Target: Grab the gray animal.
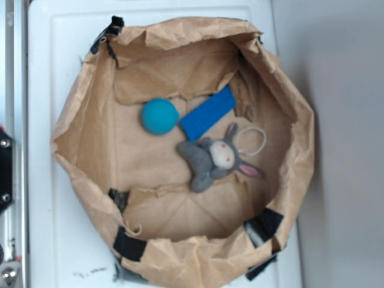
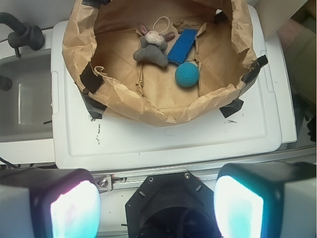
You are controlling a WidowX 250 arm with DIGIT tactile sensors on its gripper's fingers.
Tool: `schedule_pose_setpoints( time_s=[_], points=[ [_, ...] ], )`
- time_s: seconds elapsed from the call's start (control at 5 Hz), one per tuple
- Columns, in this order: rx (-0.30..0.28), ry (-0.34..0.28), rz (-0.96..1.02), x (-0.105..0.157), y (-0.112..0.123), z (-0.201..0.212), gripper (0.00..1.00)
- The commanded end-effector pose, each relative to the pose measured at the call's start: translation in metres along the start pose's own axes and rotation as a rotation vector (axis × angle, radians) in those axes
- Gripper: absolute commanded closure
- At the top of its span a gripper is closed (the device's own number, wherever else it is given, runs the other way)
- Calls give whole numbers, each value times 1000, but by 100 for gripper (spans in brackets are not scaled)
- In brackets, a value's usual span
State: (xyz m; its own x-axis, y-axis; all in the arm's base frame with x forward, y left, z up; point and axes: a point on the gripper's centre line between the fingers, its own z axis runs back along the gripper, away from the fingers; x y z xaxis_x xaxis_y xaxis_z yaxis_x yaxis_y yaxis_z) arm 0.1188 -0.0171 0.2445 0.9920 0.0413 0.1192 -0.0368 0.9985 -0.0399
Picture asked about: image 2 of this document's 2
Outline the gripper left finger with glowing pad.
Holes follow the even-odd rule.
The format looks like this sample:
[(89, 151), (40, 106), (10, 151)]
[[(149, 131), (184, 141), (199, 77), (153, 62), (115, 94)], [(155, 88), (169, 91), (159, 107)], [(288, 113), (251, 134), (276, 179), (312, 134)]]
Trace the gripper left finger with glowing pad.
[(95, 238), (101, 198), (86, 169), (0, 172), (2, 238)]

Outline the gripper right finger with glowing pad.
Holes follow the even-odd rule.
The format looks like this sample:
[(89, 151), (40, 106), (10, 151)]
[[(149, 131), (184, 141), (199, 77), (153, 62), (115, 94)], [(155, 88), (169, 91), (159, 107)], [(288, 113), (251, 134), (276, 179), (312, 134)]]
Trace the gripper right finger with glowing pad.
[(213, 203), (225, 238), (315, 238), (317, 166), (228, 163), (218, 172)]

